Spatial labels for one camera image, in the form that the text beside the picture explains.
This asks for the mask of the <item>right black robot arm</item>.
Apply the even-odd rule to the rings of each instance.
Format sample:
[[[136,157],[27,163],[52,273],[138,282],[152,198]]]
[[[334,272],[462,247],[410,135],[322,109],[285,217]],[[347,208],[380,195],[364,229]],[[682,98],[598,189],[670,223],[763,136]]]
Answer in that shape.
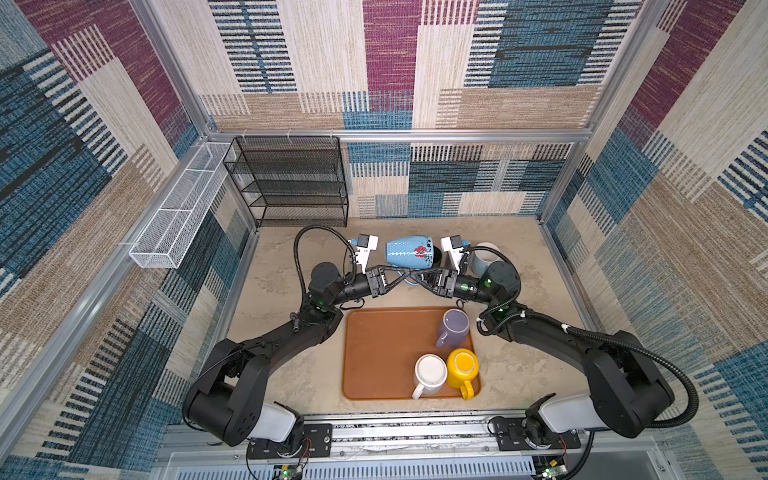
[[[534,449],[571,430],[635,438],[647,428],[684,425],[698,413],[700,399],[691,379],[634,335],[588,331],[519,302],[520,275],[504,255],[480,277],[461,267],[438,266],[407,276],[437,296],[484,305],[476,324],[480,335],[537,349],[585,376],[587,392],[548,394],[528,407],[522,425]]]

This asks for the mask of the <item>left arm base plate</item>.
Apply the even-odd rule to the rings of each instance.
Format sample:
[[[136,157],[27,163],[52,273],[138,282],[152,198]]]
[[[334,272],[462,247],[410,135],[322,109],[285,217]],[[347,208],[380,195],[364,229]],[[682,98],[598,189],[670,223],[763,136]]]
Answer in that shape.
[[[267,439],[250,441],[246,458],[248,460],[325,458],[330,456],[332,439],[331,423],[301,424],[295,426],[283,442]]]

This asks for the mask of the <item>purple mug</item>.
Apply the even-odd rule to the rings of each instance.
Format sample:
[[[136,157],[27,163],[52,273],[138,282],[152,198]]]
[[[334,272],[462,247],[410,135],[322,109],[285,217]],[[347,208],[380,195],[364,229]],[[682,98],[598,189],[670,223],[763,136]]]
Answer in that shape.
[[[460,347],[469,334],[469,317],[457,308],[447,310],[438,326],[435,347],[455,349]]]

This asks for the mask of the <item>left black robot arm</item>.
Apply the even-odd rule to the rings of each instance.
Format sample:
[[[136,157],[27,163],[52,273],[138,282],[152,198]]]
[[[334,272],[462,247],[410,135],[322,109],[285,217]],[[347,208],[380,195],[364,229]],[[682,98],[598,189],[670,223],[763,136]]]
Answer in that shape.
[[[350,273],[342,274],[335,264],[322,262],[313,268],[309,281],[304,279],[299,246],[312,230],[328,232],[342,242],[352,255]],[[245,440],[295,446],[300,415],[264,402],[271,374],[302,351],[330,338],[343,318],[342,304],[385,295],[417,274],[413,268],[392,263],[369,267],[367,258],[372,249],[371,236],[359,236],[351,243],[331,227],[302,228],[293,243],[301,292],[298,310],[285,324],[259,337],[216,343],[182,402],[182,420],[187,426],[208,432],[229,446]]]

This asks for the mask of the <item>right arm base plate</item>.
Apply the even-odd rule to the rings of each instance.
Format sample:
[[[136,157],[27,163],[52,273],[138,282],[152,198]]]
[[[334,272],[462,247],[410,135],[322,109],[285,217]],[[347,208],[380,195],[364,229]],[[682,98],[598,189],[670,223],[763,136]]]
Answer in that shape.
[[[500,451],[578,450],[581,447],[581,440],[574,432],[554,433],[536,419],[494,416],[486,427]]]

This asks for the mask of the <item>light blue mug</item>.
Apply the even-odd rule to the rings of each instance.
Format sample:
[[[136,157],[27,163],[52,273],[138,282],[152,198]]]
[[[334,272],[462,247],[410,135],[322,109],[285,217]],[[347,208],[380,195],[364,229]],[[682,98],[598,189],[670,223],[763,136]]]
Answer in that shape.
[[[481,277],[491,264],[501,260],[496,254],[497,250],[497,246],[489,242],[476,245],[469,259],[469,267],[476,277]]]

